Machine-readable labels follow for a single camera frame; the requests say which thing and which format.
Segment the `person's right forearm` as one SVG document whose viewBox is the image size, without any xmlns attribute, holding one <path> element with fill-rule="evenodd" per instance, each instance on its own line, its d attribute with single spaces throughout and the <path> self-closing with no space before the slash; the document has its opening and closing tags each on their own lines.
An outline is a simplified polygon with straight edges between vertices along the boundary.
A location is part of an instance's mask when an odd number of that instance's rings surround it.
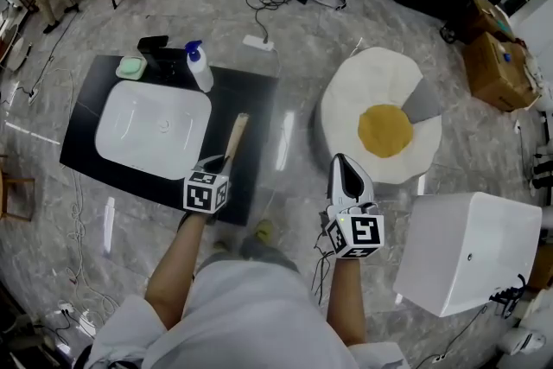
<svg viewBox="0 0 553 369">
<path fill-rule="evenodd" d="M 327 323 L 347 347 L 366 341 L 360 262 L 337 258 L 327 307 Z"/>
</svg>

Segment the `spray bottle with blue top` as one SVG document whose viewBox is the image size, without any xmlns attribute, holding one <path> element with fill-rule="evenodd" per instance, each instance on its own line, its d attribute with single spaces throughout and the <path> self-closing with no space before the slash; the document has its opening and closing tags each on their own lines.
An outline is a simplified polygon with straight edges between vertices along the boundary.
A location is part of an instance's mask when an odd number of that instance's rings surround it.
<svg viewBox="0 0 553 369">
<path fill-rule="evenodd" d="M 207 55 L 201 45 L 202 41 L 189 41 L 185 45 L 187 65 L 198 87 L 204 93 L 208 93 L 213 88 L 214 79 L 212 70 L 207 62 Z"/>
</svg>

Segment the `dark vanity cabinet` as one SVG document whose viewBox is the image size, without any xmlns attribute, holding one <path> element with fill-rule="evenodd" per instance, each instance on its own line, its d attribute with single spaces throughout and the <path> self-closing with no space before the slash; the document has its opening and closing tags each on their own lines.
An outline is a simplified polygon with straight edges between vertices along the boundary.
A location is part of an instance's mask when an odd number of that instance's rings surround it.
<svg viewBox="0 0 553 369">
<path fill-rule="evenodd" d="M 183 181 L 170 181 L 138 172 L 126 166 L 101 159 L 93 146 L 99 126 L 100 112 L 108 94 L 119 82 L 115 69 L 118 55 L 98 55 L 76 98 L 66 135 L 61 145 L 60 164 L 96 181 L 133 194 L 165 207 L 180 209 L 177 198 L 184 189 Z M 214 115 L 207 127 L 207 144 L 201 154 L 213 155 L 221 147 L 223 137 L 231 131 L 231 119 L 240 112 L 249 114 L 243 141 L 231 172 L 231 200 L 223 208 L 222 221 L 246 224 L 256 193 L 256 179 L 264 145 L 268 139 L 276 78 L 221 67 L 213 68 L 215 85 L 208 94 Z"/>
</svg>

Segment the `white sink basin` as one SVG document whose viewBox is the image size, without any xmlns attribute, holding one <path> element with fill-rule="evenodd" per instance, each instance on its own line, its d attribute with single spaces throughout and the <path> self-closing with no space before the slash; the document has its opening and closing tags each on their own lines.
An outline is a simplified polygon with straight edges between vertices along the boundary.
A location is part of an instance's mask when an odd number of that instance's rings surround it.
<svg viewBox="0 0 553 369">
<path fill-rule="evenodd" d="M 211 110 L 203 92 L 122 80 L 105 102 L 95 147 L 106 160 L 180 180 L 200 158 Z"/>
</svg>

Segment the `white box appliance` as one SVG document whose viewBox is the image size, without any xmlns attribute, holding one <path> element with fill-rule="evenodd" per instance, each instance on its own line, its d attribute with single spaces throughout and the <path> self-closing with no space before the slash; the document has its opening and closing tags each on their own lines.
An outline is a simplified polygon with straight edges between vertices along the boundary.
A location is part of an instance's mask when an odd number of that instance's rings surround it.
<svg viewBox="0 0 553 369">
<path fill-rule="evenodd" d="M 412 208 L 394 291 L 438 317 L 527 283 L 542 210 L 482 192 L 422 195 Z"/>
</svg>

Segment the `person's left forearm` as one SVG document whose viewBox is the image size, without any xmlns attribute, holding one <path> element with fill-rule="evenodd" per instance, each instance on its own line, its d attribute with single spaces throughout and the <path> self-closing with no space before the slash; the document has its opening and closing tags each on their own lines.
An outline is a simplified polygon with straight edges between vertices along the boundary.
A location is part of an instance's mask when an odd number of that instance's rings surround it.
<svg viewBox="0 0 553 369">
<path fill-rule="evenodd" d="M 149 279 L 144 298 L 167 330 L 181 320 L 206 222 L 205 213 L 188 216 Z"/>
</svg>

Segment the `small cardboard box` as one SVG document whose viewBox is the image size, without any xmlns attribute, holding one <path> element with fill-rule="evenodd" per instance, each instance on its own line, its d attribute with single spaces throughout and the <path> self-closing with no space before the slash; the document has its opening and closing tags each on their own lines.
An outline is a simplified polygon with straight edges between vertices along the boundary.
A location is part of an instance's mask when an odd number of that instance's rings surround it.
<svg viewBox="0 0 553 369">
<path fill-rule="evenodd" d="M 505 15 L 488 0 L 472 0 L 468 9 L 467 40 L 474 41 L 484 33 L 494 36 L 499 41 L 515 42 L 511 26 Z"/>
</svg>

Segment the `white egg-shaped floor cushion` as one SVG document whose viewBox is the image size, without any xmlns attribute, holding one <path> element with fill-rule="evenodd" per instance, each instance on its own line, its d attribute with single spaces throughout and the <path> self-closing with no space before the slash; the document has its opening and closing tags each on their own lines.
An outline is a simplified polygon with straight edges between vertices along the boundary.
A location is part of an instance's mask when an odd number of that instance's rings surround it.
<svg viewBox="0 0 553 369">
<path fill-rule="evenodd" d="M 315 105 L 312 146 L 320 165 L 344 154 L 379 184 L 425 174 L 441 139 L 433 87 L 410 57 L 387 48 L 346 59 Z"/>
</svg>

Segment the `person's white shirt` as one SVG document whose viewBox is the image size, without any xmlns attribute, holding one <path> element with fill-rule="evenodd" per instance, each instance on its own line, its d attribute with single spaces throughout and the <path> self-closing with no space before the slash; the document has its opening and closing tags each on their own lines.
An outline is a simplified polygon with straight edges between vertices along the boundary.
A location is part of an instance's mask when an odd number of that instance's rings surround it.
<svg viewBox="0 0 553 369">
<path fill-rule="evenodd" d="M 182 319 L 165 328 L 129 296 L 97 332 L 85 369 L 409 369 L 398 345 L 346 346 L 302 278 L 278 264 L 228 260 L 194 280 Z"/>
</svg>

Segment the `wooden stool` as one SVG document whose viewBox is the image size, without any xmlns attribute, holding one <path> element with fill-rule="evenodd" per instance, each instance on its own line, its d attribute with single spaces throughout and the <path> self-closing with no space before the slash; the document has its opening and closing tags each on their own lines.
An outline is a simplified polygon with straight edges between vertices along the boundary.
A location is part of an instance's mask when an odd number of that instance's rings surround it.
<svg viewBox="0 0 553 369">
<path fill-rule="evenodd" d="M 34 178 L 14 177 L 4 171 L 5 161 L 9 158 L 6 154 L 0 154 L 0 220 L 14 219 L 21 222 L 30 222 L 32 216 L 24 216 L 12 213 L 9 210 L 10 192 L 18 186 L 35 185 Z"/>
</svg>

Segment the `round white side table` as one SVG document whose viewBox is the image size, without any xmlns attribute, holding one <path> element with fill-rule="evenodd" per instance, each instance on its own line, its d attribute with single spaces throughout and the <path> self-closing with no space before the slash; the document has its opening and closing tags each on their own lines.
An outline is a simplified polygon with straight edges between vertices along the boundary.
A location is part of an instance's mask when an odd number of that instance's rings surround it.
<svg viewBox="0 0 553 369">
<path fill-rule="evenodd" d="M 24 59 L 26 45 L 18 25 L 4 27 L 0 32 L 0 70 L 17 70 Z"/>
</svg>

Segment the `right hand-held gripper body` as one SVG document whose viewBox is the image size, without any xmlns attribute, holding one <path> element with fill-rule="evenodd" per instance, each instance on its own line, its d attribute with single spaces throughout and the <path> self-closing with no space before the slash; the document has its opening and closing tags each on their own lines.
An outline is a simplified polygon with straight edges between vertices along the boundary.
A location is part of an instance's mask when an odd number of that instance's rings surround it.
<svg viewBox="0 0 553 369">
<path fill-rule="evenodd" d="M 385 245 L 385 220 L 374 202 L 323 212 L 323 232 L 337 258 L 367 258 Z"/>
</svg>

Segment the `person's shoe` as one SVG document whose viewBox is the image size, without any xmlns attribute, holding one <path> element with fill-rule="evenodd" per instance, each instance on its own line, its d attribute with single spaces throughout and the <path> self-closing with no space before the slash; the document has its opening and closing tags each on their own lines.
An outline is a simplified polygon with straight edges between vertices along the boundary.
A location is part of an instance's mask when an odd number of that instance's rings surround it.
<svg viewBox="0 0 553 369">
<path fill-rule="evenodd" d="M 254 230 L 254 238 L 264 245 L 270 245 L 273 239 L 274 225 L 268 219 L 260 220 Z"/>
</svg>

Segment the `large cardboard box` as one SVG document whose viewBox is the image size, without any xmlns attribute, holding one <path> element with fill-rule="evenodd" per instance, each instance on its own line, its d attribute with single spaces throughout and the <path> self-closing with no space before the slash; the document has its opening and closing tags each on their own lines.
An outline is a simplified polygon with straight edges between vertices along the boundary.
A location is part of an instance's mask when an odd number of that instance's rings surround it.
<svg viewBox="0 0 553 369">
<path fill-rule="evenodd" d="M 525 71 L 526 50 L 485 32 L 463 49 L 470 92 L 500 111 L 532 106 L 539 98 Z"/>
</svg>

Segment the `black tub faucet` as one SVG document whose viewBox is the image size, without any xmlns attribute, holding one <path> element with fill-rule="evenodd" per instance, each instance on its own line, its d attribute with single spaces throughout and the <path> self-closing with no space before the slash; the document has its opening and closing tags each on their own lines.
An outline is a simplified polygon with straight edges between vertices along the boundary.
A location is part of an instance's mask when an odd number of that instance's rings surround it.
<svg viewBox="0 0 553 369">
<path fill-rule="evenodd" d="M 491 302 L 495 302 L 503 307 L 500 316 L 504 319 L 507 319 L 512 315 L 512 312 L 517 307 L 519 300 L 524 295 L 526 280 L 521 274 L 518 274 L 518 279 L 521 281 L 521 285 L 519 287 L 507 288 L 489 297 Z"/>
</svg>

